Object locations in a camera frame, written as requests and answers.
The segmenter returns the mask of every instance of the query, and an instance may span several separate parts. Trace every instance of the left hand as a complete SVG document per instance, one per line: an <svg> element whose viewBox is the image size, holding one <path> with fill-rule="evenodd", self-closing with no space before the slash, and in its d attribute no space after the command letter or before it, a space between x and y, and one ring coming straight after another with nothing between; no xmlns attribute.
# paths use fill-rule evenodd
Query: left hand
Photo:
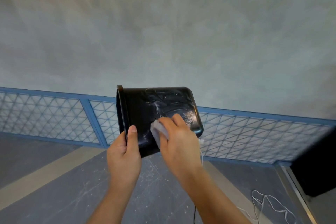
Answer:
<svg viewBox="0 0 336 224"><path fill-rule="evenodd" d="M107 149L107 165L111 174L111 188L133 191L141 169L137 128L128 129L127 146L122 132Z"/></svg>

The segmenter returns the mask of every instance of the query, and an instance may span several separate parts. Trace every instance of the beige floor stripe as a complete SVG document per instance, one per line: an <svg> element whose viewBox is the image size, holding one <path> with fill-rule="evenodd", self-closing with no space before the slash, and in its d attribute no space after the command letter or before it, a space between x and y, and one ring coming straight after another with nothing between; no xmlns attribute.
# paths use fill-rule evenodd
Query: beige floor stripe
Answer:
<svg viewBox="0 0 336 224"><path fill-rule="evenodd" d="M214 167L210 162L204 161L204 168L208 171L212 179L216 182L218 187L227 195L227 197L238 207L246 210L251 217L255 219L254 216L254 206L252 202L245 197L243 193L240 192L216 167ZM265 217L263 214L260 215L259 222L261 224L272 224L272 222Z"/></svg>
<svg viewBox="0 0 336 224"><path fill-rule="evenodd" d="M81 147L0 189L0 210L55 180L105 149Z"/></svg>

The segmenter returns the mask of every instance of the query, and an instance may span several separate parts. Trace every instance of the right hand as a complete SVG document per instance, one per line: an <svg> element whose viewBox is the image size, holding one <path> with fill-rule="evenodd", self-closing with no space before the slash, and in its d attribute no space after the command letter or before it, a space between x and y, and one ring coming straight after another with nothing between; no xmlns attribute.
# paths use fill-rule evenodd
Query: right hand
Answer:
<svg viewBox="0 0 336 224"><path fill-rule="evenodd" d="M168 132L169 140L160 133L160 151L170 171L184 186L202 170L200 145L196 134L190 130L183 118L175 114L171 119L159 121Z"/></svg>

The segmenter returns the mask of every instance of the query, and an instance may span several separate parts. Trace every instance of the fingernail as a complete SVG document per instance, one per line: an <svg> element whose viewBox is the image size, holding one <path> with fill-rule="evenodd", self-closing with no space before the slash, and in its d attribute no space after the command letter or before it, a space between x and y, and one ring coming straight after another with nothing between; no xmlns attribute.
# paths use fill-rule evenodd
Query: fingernail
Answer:
<svg viewBox="0 0 336 224"><path fill-rule="evenodd" d="M128 129L128 133L133 133L133 132L136 132L136 131L137 131L137 127L134 126L134 125L130 126L129 129Z"/></svg>

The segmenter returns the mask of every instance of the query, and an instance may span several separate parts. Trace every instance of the hand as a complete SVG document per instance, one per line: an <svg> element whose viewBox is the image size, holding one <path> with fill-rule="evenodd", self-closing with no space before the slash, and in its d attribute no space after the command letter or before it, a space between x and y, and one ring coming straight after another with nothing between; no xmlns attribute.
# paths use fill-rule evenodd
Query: hand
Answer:
<svg viewBox="0 0 336 224"><path fill-rule="evenodd" d="M128 129L127 146L122 132L107 149L107 165L111 174L111 188L133 191L141 169L137 128Z"/></svg>
<svg viewBox="0 0 336 224"><path fill-rule="evenodd" d="M160 133L160 151L170 171L184 187L188 180L202 170L200 145L194 132L179 114L171 119L160 118L168 132L169 140Z"/></svg>

